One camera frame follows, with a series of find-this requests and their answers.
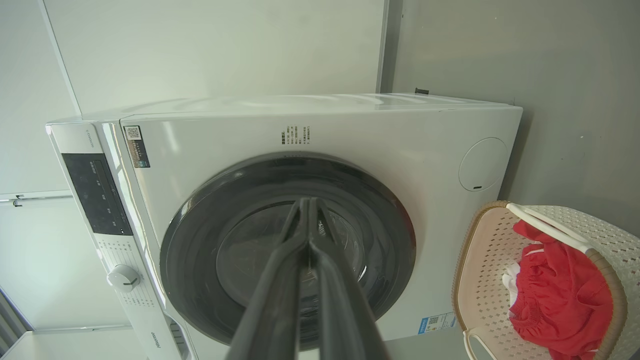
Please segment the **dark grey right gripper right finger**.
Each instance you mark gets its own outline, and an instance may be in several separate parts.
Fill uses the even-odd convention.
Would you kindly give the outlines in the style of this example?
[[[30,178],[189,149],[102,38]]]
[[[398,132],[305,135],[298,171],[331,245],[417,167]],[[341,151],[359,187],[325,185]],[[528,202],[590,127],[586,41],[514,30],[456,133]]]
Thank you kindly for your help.
[[[317,197],[310,199],[310,254],[318,280],[319,358],[390,359],[330,212]]]

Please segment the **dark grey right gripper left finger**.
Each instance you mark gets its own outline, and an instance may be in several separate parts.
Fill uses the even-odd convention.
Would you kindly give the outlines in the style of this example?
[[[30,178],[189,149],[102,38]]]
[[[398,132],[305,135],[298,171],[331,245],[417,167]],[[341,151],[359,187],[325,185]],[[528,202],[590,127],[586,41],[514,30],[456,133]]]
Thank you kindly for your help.
[[[231,340],[227,360],[296,360],[301,277],[308,263],[310,198],[295,201]]]

